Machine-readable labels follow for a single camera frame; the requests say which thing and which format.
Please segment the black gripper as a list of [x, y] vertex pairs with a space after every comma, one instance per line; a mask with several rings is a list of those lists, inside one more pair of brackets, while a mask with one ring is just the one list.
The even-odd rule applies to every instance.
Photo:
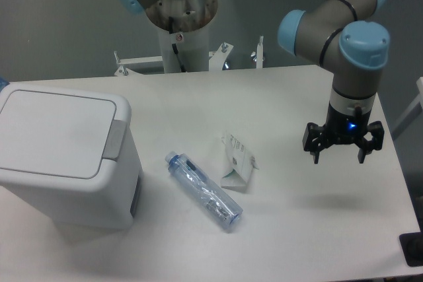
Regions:
[[303, 135], [303, 150], [313, 156], [313, 162], [319, 163], [321, 151], [332, 145], [355, 144], [358, 162], [364, 163], [367, 155], [380, 151], [383, 147], [385, 130], [380, 121], [368, 124], [371, 112], [361, 116], [349, 116], [328, 105], [325, 125], [309, 122]]

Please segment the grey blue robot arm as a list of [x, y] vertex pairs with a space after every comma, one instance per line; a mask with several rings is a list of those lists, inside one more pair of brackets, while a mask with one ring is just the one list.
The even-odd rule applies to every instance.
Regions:
[[[208, 26], [217, 0], [120, 0], [131, 13], [145, 13], [156, 27], [167, 73], [209, 71]], [[314, 159], [333, 145], [358, 147], [358, 160], [383, 146], [384, 129], [369, 117], [390, 35], [370, 21], [385, 0], [324, 0], [313, 12], [290, 11], [277, 39], [288, 53], [333, 75], [324, 125], [308, 123], [303, 148]]]

